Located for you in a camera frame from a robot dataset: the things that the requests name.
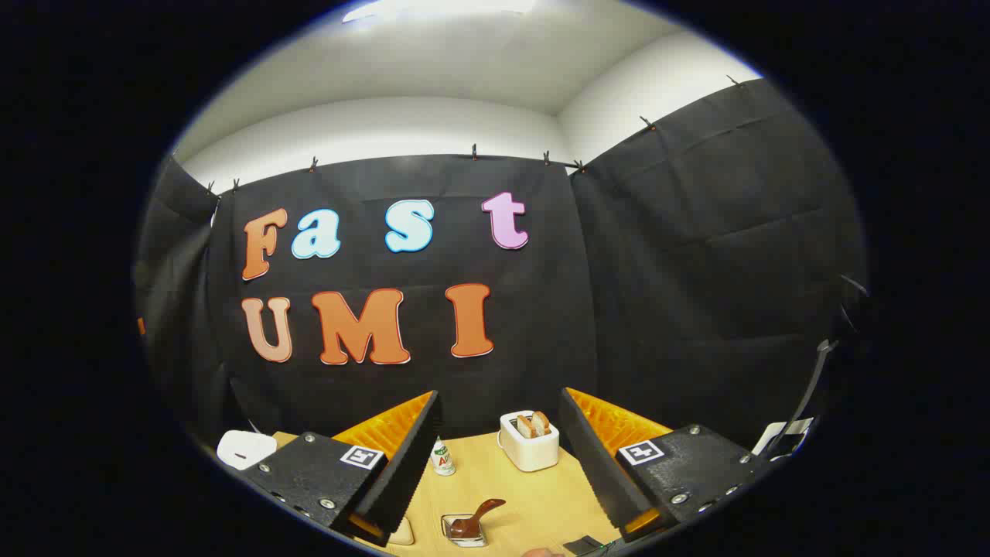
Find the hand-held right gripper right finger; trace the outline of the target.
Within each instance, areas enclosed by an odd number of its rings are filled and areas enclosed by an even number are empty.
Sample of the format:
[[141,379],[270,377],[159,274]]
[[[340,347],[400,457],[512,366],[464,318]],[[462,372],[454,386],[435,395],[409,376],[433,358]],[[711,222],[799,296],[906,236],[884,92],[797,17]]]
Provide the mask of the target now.
[[671,429],[574,388],[560,391],[558,427],[625,542],[693,521],[768,463],[706,426]]

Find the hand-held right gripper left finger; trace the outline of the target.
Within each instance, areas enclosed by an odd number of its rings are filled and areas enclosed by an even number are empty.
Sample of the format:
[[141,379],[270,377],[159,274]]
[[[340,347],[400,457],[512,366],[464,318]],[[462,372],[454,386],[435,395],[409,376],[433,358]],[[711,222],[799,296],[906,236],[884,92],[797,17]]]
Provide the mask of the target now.
[[421,482],[441,418],[441,395],[428,391],[332,437],[304,432],[240,475],[322,528],[383,547]]

